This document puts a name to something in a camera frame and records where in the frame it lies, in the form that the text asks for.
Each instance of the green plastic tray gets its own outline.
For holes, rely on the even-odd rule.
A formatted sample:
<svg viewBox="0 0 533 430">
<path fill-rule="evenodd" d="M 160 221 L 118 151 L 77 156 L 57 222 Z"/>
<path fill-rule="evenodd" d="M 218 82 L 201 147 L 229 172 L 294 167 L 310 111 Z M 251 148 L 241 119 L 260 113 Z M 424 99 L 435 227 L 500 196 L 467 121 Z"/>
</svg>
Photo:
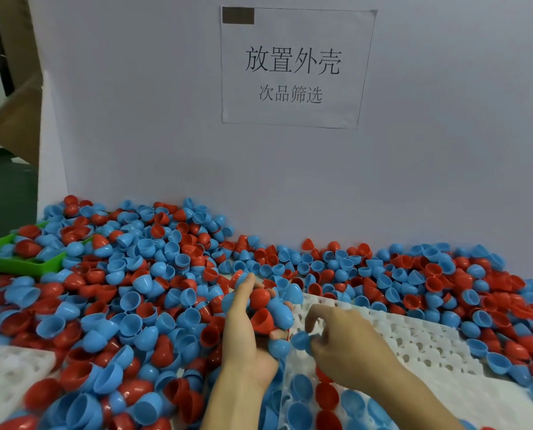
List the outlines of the green plastic tray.
<svg viewBox="0 0 533 430">
<path fill-rule="evenodd" d="M 38 224 L 40 228 L 43 228 L 47 222 Z M 0 238 L 0 247 L 5 244 L 13 243 L 15 234 Z M 35 258 L 25 260 L 18 256 L 12 256 L 12 258 L 0 258 L 0 273 L 18 274 L 19 276 L 34 276 L 41 277 L 45 273 L 54 272 L 57 273 L 62 269 L 61 261 L 65 258 L 66 253 L 53 257 L 48 262 L 39 262 Z"/>
</svg>

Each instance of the white cardboard partition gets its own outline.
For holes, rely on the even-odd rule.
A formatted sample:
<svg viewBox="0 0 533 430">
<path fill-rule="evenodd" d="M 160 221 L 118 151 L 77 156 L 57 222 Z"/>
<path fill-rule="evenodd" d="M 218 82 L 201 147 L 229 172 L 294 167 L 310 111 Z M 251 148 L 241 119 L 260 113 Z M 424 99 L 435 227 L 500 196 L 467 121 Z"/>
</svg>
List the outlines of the white cardboard partition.
<svg viewBox="0 0 533 430">
<path fill-rule="evenodd" d="M 70 193 L 189 195 L 292 246 L 481 242 L 533 277 L 533 0 L 30 3 Z M 223 124 L 221 5 L 377 9 L 359 128 Z"/>
</svg>

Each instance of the right hand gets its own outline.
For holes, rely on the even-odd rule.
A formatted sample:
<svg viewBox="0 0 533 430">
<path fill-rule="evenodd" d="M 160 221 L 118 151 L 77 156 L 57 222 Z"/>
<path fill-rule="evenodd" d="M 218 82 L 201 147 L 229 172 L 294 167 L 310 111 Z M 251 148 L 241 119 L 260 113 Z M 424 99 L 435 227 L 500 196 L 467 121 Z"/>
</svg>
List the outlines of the right hand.
<svg viewBox="0 0 533 430">
<path fill-rule="evenodd" d="M 316 365 L 334 382 L 373 397 L 385 383 L 405 368 L 371 323 L 356 310 L 313 305 L 305 320 L 312 332 L 316 320 L 325 321 L 321 336 L 313 336 Z"/>
</svg>

